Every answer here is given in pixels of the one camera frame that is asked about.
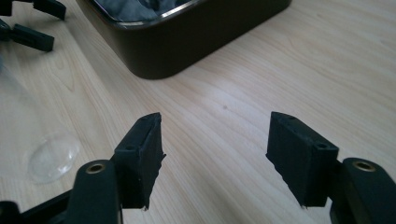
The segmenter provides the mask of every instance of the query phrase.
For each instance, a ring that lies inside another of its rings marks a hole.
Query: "black clip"
[[[34,9],[48,13],[64,21],[66,7],[56,0],[2,0],[0,3],[0,16],[12,15],[13,1],[33,3]]]
[[[24,46],[42,51],[52,51],[54,37],[15,24],[11,29],[4,21],[0,20],[0,41],[13,40]]]

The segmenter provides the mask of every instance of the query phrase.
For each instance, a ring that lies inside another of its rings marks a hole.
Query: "screw hole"
[[[105,166],[102,163],[96,163],[89,166],[86,170],[87,174],[93,175],[105,170]]]
[[[375,167],[372,164],[365,162],[365,161],[354,161],[353,165],[356,168],[358,168],[362,171],[365,171],[365,172],[374,172],[375,171]]]

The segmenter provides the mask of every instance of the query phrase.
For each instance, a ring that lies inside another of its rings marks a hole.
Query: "wooden table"
[[[14,3],[8,24],[55,37],[43,53],[1,43],[5,67],[82,148],[47,185],[0,178],[0,200],[22,211],[71,189],[79,166],[109,159],[134,122],[163,115],[168,155],[150,209],[125,223],[330,223],[302,209],[265,158],[271,111],[291,114],[396,179],[396,2],[294,0],[291,6],[176,76],[131,74],[75,1],[66,21]]]

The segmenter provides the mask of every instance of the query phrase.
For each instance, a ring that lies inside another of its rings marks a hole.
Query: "black plastic arm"
[[[338,147],[297,118],[273,112],[267,158],[302,206],[332,199],[333,224],[396,223],[396,184],[379,165],[358,158],[342,163]]]
[[[15,24],[11,29],[4,21],[0,20],[0,41],[13,40],[24,46],[42,51],[52,51],[54,37]]]
[[[22,214],[14,202],[0,202],[0,223],[122,223],[122,208],[149,208],[163,158],[161,115],[150,114],[136,122],[111,160],[79,168],[71,190]]]
[[[66,7],[56,0],[2,0],[0,2],[0,16],[12,15],[12,2],[33,3],[33,8],[48,13],[54,17],[64,20]]]

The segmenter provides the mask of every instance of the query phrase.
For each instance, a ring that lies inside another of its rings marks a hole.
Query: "wood grain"
[[[176,76],[129,72],[75,1],[66,21],[14,3],[2,18],[55,36],[42,53],[1,43],[5,67],[82,144],[75,166],[48,185],[0,178],[0,200],[21,210],[68,190],[79,166],[108,159],[134,122],[163,115],[168,156],[147,212],[125,223],[330,223],[302,209],[265,158],[271,111],[291,114],[396,179],[396,2],[295,0],[290,8]]]

